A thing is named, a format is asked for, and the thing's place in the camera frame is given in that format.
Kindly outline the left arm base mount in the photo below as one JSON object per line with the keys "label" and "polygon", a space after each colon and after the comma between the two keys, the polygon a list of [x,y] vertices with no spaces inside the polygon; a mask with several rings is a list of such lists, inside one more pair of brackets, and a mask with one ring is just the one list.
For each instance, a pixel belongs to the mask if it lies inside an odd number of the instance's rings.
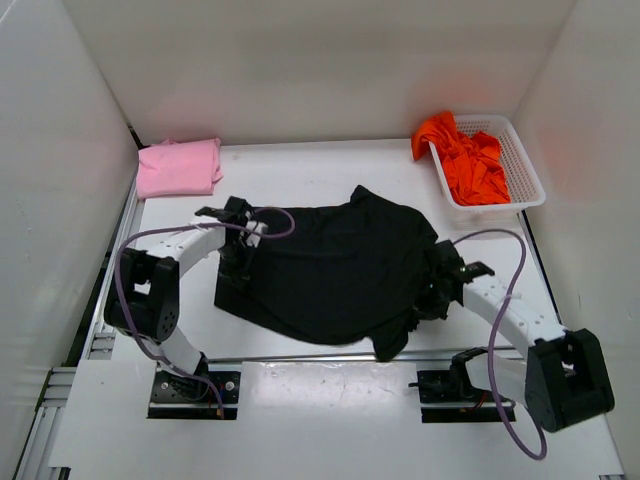
{"label": "left arm base mount", "polygon": [[197,380],[175,376],[157,368],[147,408],[147,418],[155,420],[224,420],[238,416],[241,370],[229,366],[209,367],[209,381],[218,389],[222,405],[210,387]]}

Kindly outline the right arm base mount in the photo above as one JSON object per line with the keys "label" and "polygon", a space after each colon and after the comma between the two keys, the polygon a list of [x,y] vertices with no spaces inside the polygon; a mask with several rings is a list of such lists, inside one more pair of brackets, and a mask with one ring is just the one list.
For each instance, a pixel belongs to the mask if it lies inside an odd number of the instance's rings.
{"label": "right arm base mount", "polygon": [[459,385],[449,370],[419,370],[408,387],[418,391],[423,424],[501,422],[491,392]]}

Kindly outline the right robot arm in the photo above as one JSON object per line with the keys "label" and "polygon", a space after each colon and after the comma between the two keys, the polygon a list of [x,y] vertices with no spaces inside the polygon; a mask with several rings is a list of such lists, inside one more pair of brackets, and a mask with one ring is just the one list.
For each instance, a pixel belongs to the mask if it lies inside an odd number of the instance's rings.
{"label": "right robot arm", "polygon": [[598,338],[548,320],[504,286],[482,262],[466,263],[450,241],[428,254],[431,267],[424,306],[431,319],[451,304],[485,320],[520,354],[506,359],[489,347],[454,355],[446,370],[422,370],[415,387],[424,404],[470,402],[496,389],[522,405],[544,431],[554,433],[615,406]]}

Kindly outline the pink t-shirt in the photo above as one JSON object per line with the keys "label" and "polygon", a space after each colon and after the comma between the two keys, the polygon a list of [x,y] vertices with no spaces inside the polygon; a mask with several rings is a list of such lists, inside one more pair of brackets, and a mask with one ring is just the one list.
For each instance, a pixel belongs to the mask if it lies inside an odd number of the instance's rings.
{"label": "pink t-shirt", "polygon": [[138,152],[136,193],[140,200],[212,195],[223,178],[219,138],[165,141]]}

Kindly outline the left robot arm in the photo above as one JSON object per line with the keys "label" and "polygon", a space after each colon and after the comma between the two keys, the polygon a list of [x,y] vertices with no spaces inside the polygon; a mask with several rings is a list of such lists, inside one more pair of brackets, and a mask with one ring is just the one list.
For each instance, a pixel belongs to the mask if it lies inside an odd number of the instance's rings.
{"label": "left robot arm", "polygon": [[254,209],[231,197],[222,209],[203,207],[186,229],[146,250],[125,248],[117,261],[104,311],[107,324],[132,337],[161,368],[175,375],[175,388],[188,400],[206,395],[206,357],[178,327],[180,280],[208,255],[220,255],[219,272],[240,285],[267,227]]}

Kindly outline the black t-shirt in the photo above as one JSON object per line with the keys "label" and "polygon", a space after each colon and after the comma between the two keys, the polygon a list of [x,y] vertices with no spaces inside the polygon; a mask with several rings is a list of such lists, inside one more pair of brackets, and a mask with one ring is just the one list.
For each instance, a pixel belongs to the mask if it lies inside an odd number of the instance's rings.
{"label": "black t-shirt", "polygon": [[363,186],[338,206],[263,212],[259,219],[282,239],[261,240],[250,282],[236,290],[218,282],[217,308],[307,343],[342,346],[371,340],[387,362],[407,345],[419,323],[426,252],[438,239],[418,210]]}

